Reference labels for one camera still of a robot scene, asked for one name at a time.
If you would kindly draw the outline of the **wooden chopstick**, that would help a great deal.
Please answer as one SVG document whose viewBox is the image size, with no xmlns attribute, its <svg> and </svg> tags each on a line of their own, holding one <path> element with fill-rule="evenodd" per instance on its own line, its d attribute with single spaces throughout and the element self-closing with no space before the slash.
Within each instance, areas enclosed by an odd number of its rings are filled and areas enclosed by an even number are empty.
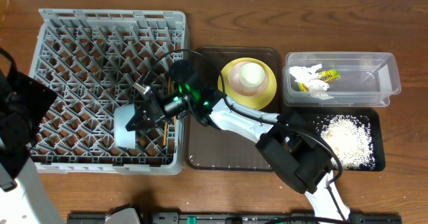
<svg viewBox="0 0 428 224">
<path fill-rule="evenodd" d="M 169 90 L 170 90 L 170 92 L 169 92 L 170 94 L 172 94 L 175 91 L 175 86 L 174 86 L 174 83 L 171 80 L 171 78 L 169 78 Z M 176 121 L 177 121 L 177 118 L 174 116 L 173 117 L 173 124 L 174 125 L 176 124 Z"/>
<path fill-rule="evenodd" d="M 171 93 L 171 79 L 168 79 L 168 86 L 167 86 L 167 95 Z M 167 137 L 168 137 L 168 129 L 169 129 L 169 123 L 165 123 L 164 127 L 164 136 L 163 136 L 163 147 L 167 145 Z"/>
</svg>

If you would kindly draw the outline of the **light blue bowl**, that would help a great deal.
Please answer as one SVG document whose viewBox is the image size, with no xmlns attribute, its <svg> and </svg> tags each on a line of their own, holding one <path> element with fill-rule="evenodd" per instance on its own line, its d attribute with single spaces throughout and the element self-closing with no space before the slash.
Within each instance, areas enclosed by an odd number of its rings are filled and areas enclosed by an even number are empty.
<svg viewBox="0 0 428 224">
<path fill-rule="evenodd" d="M 118 107 L 114 111 L 114 143 L 120 148 L 136 148 L 136 132 L 127 131 L 126 125 L 135 114 L 134 104 Z"/>
</svg>

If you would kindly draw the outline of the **pink bowl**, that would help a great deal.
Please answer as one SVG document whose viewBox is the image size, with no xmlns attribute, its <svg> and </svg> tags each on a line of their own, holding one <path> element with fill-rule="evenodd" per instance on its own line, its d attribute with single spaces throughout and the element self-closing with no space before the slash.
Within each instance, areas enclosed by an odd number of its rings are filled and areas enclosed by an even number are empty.
<svg viewBox="0 0 428 224">
<path fill-rule="evenodd" d="M 257 95 L 264 90 L 264 88 L 267 85 L 268 78 L 267 78 L 267 74 L 265 72 L 265 79 L 257 89 L 246 88 L 239 81 L 239 71 L 240 71 L 241 67 L 246 63 L 249 63 L 249 62 L 240 62 L 240 63 L 236 64 L 235 66 L 233 66 L 230 73 L 229 73 L 228 80 L 229 80 L 230 86 L 238 94 L 241 94 L 243 96 L 254 96 L 254 95 Z"/>
</svg>

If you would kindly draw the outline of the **cream white cup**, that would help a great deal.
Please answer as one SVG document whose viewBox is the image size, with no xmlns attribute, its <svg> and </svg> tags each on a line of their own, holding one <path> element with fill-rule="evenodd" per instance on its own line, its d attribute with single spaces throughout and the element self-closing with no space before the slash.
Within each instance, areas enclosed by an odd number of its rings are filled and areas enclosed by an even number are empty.
<svg viewBox="0 0 428 224">
<path fill-rule="evenodd" d="M 239 81 L 246 88 L 257 89 L 265 79 L 264 69 L 257 63 L 244 64 L 239 71 Z"/>
</svg>

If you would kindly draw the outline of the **yellow plate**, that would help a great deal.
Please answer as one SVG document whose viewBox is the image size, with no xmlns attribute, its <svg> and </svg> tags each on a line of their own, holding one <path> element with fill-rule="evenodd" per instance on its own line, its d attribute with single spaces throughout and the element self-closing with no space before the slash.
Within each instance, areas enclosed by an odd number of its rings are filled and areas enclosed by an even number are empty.
<svg viewBox="0 0 428 224">
<path fill-rule="evenodd" d="M 259 94 L 254 96 L 243 96 L 235 92 L 233 88 L 230 86 L 229 80 L 228 80 L 229 73 L 232 67 L 240 62 L 255 62 L 261 65 L 262 68 L 265 70 L 267 74 L 267 85 L 264 88 L 264 90 Z M 276 90 L 277 90 L 276 77 L 273 71 L 271 70 L 271 68 L 261 60 L 257 60 L 255 58 L 238 58 L 238 59 L 232 60 L 225 67 L 223 67 L 223 69 L 221 70 L 221 74 L 224 79 L 225 93 L 227 94 L 227 96 L 233 98 L 236 102 L 244 106 L 247 106 L 255 110 L 261 110 L 262 108 L 265 108 L 275 97 Z"/>
</svg>

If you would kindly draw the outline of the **white napkin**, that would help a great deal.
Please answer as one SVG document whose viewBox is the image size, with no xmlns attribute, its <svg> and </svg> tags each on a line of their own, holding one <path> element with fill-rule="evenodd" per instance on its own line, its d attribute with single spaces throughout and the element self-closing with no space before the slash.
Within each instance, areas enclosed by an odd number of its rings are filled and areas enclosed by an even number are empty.
<svg viewBox="0 0 428 224">
<path fill-rule="evenodd" d="M 312 80 L 316 77 L 316 74 L 321 71 L 322 64 L 316 64 L 311 67 L 299 67 L 299 66 L 292 66 L 290 67 L 290 74 L 292 77 L 295 78 L 295 82 L 298 84 L 298 82 L 306 82 L 308 80 Z M 311 97 L 321 99 L 321 100 L 329 100 L 332 99 L 332 96 L 329 94 L 326 94 L 326 91 L 312 91 L 309 92 Z"/>
</svg>

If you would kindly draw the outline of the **green snack wrapper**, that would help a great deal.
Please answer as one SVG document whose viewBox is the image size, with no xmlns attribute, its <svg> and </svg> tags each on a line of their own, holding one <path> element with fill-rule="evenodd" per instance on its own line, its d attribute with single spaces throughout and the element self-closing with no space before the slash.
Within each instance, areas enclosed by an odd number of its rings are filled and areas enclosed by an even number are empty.
<svg viewBox="0 0 428 224">
<path fill-rule="evenodd" d="M 298 87 L 302 92 L 327 91 L 328 82 L 340 79 L 340 73 L 335 69 L 322 71 L 316 74 L 316 77 L 306 82 L 298 82 Z"/>
</svg>

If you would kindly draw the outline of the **leftover rice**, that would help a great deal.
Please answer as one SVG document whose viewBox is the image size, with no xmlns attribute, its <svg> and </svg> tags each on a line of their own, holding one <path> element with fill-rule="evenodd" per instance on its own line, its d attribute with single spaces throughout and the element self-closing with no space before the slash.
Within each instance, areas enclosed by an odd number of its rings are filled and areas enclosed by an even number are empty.
<svg viewBox="0 0 428 224">
<path fill-rule="evenodd" d="M 346 171 L 375 169 L 371 125 L 362 115 L 320 115 L 309 119 L 315 132 L 331 147 Z"/>
</svg>

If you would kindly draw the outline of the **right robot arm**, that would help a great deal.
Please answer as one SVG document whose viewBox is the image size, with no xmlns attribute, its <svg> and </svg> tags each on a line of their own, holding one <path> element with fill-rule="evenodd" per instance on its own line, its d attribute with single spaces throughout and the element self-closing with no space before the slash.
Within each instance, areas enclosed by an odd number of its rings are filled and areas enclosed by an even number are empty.
<svg viewBox="0 0 428 224">
<path fill-rule="evenodd" d="M 146 98 L 126 108 L 117 118 L 115 141 L 130 147 L 137 132 L 172 124 L 187 114 L 203 126 L 236 133 L 255 144 L 277 176 L 309 200 L 314 217 L 299 221 L 350 223 L 350 209 L 343 203 L 333 169 L 342 165 L 325 140 L 313 132 L 295 112 L 285 115 L 260 112 L 235 102 L 218 89 L 210 88 L 188 60 L 176 61 L 168 70 L 174 90 L 161 95 L 149 72 L 134 87 Z"/>
</svg>

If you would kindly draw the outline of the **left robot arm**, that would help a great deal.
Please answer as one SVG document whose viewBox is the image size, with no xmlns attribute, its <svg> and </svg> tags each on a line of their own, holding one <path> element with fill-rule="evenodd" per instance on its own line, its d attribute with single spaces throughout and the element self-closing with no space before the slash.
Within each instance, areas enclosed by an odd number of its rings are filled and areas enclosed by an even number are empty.
<svg viewBox="0 0 428 224">
<path fill-rule="evenodd" d="M 1 222 L 63 223 L 46 194 L 31 159 L 39 124 L 55 102 L 50 88 L 17 70 L 4 49 L 1 59 Z"/>
</svg>

